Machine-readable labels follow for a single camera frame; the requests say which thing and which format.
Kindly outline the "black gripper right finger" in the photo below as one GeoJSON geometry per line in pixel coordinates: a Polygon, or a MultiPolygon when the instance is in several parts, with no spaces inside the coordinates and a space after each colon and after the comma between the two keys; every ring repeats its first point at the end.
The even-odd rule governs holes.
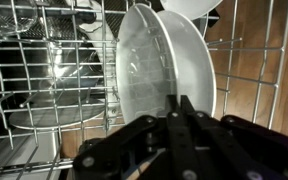
{"type": "Polygon", "coordinates": [[[202,180],[249,180],[248,156],[219,121],[196,111],[185,95],[181,109],[188,120],[202,180]]]}

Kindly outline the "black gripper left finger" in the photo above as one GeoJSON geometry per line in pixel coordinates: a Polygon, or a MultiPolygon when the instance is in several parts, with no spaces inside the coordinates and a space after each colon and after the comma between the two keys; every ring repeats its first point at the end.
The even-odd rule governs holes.
{"type": "Polygon", "coordinates": [[[196,159],[191,134],[175,95],[166,97],[167,129],[171,164],[177,180],[197,180],[196,159]]]}

